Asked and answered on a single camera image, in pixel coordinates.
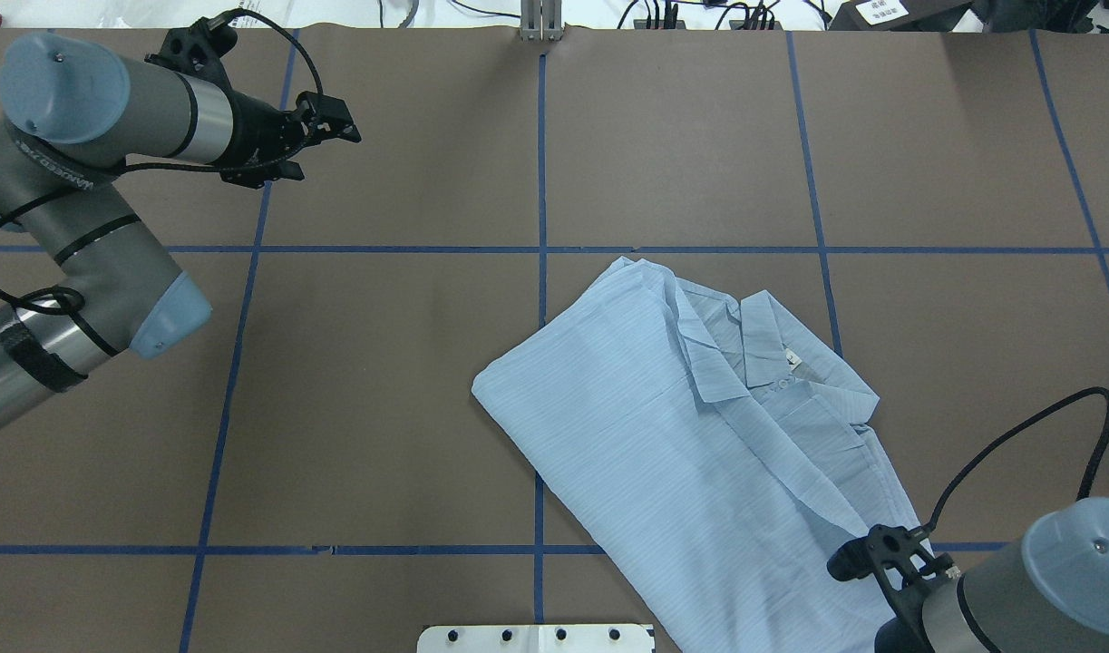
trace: shirt collar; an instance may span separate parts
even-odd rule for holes
[[[749,387],[765,386],[791,376],[786,350],[795,351],[818,376],[813,391],[835,408],[849,425],[864,425],[877,408],[877,392],[836,351],[822,343],[795,315],[783,308],[769,290],[740,303],[743,358]]]

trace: folded shirt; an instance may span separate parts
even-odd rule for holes
[[[684,652],[872,651],[892,619],[824,568],[919,524],[877,396],[769,293],[621,257],[472,391]]]

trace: black tape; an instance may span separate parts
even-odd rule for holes
[[[19,367],[48,389],[64,392],[87,380],[57,355],[45,350],[9,306],[0,309],[0,346]]]
[[[78,191],[93,191],[96,186],[105,186],[108,183],[119,178],[118,174],[110,173],[108,170],[72,160],[67,154],[58,152],[48,142],[41,140],[41,137],[31,136],[29,133],[16,127],[8,120],[2,122],[6,123],[7,132],[10,133],[11,141],[14,141],[14,146],[20,152],[27,154],[38,165],[43,166],[50,174],[62,178],[65,183],[70,183]]]
[[[180,82],[187,90],[187,102],[191,104],[191,122],[187,123],[187,135],[184,136],[184,142],[174,152],[163,154],[165,160],[173,160],[173,157],[180,156],[180,153],[184,152],[187,145],[191,145],[191,140],[195,136],[195,125],[199,124],[199,102],[195,101],[195,90],[191,88],[191,83],[184,75],[176,72],[176,78],[180,78]]]
[[[976,616],[969,611],[969,604],[965,600],[965,575],[957,579],[957,604],[962,608],[962,615],[965,616],[965,623],[968,624],[973,636],[976,636],[977,641],[980,641],[981,645],[985,645],[986,651],[989,653],[1001,653],[1001,649],[997,649],[997,645],[994,645],[994,642],[989,640],[989,635],[986,635],[986,632],[977,623]]]
[[[92,231],[87,232],[87,234],[82,234],[78,238],[74,238],[74,241],[65,247],[58,249],[57,255],[53,255],[53,261],[55,264],[61,266],[67,263],[69,257],[77,255],[87,245],[101,239],[106,234],[111,234],[111,232],[118,232],[119,228],[126,227],[128,224],[134,224],[135,222],[139,222],[139,216],[135,214],[128,214],[122,217],[111,220],[111,222],[103,224],[101,227],[92,228]]]

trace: clothing label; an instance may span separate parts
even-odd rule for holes
[[[795,351],[790,350],[790,348],[783,348],[783,355],[787,357],[787,368],[790,371],[795,371],[795,368],[800,367],[803,359],[800,356],[795,356]]]
[[[881,24],[895,20],[895,18],[906,17],[909,12],[902,4],[902,0],[871,0],[856,6],[856,11],[861,12],[868,24]]]

